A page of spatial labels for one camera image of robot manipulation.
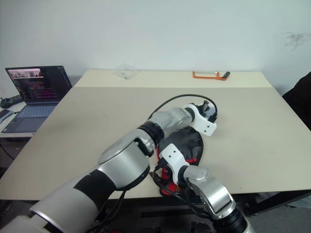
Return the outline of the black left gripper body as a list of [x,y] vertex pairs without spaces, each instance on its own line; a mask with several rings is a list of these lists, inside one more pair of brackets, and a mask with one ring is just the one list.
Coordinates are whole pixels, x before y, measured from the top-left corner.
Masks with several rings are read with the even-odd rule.
[[213,103],[205,100],[201,105],[197,106],[199,113],[210,122],[215,122],[217,119],[217,110]]

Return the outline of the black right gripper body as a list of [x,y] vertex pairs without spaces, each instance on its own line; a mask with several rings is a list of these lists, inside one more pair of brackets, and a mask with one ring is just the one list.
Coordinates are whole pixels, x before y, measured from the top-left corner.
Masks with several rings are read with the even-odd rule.
[[173,173],[165,159],[160,159],[156,165],[156,168],[160,170],[159,178],[162,181],[172,181]]

